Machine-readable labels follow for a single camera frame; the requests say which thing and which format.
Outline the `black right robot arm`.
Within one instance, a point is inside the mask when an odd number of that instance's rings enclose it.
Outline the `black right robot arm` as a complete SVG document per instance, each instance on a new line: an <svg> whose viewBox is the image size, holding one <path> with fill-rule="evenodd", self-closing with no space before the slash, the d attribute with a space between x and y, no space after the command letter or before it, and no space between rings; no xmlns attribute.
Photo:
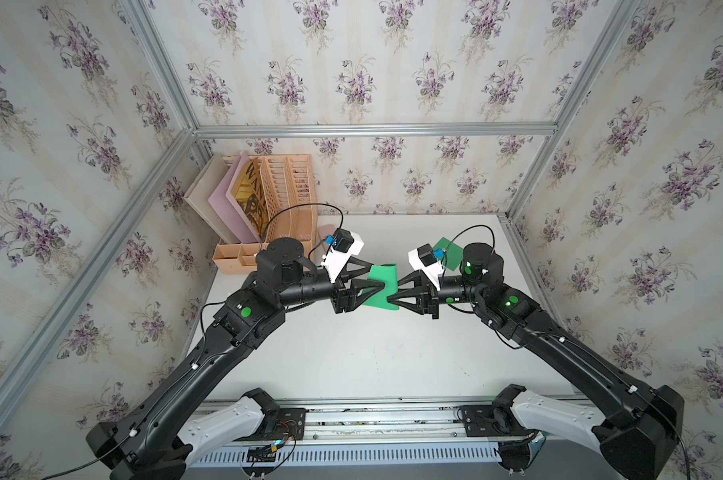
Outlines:
<svg viewBox="0 0 723 480"><path fill-rule="evenodd" d="M625 479L657 479L683 444L683 398L667 385L653 388L610 364L553 320L531 296L505 283L505 262L492 243L461 249L457 274L445 273L453 254L425 244L409 253L411 274L399 279L389 303L439 318L441 306L467 304L502 344L527 350L561 374L591 402L577 407L511 384L481 409L461 411L469 435L521 436L509 448L509 471L545 434L585 446Z"/></svg>

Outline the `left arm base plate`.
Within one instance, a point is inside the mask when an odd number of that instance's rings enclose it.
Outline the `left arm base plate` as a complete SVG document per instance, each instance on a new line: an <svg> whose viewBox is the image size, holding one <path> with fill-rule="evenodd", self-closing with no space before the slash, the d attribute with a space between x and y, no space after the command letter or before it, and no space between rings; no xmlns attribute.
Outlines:
<svg viewBox="0 0 723 480"><path fill-rule="evenodd" d="M277 414L265 416L259 428L242 441L303 440L306 414L304 408L280 408Z"/></svg>

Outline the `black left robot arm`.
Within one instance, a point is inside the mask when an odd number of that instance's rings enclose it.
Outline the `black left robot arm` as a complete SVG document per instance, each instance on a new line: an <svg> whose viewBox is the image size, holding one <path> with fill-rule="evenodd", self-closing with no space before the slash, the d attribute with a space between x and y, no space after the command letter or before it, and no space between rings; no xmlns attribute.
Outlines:
<svg viewBox="0 0 723 480"><path fill-rule="evenodd" d="M325 239L328 250L314 264L291 237L271 241L255 257L256 269L241 288L217 303L213 320L195 348L165 382L117 422L87 433L95 462L112 479L179 479L188 458L209 444L180 434L207 395L254 350L287 314L330 301L335 313L353 312L385 286L365 279L371 264L358 259L363 240L343 227Z"/></svg>

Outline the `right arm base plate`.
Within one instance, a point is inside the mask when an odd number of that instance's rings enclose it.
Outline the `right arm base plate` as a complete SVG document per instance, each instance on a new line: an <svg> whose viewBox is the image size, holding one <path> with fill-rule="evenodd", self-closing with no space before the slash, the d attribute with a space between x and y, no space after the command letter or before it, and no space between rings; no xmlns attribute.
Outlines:
<svg viewBox="0 0 723 480"><path fill-rule="evenodd" d="M537 430L523 427L511 410L504 407L463 405L457 408L457 419L470 438L533 439L539 434Z"/></svg>

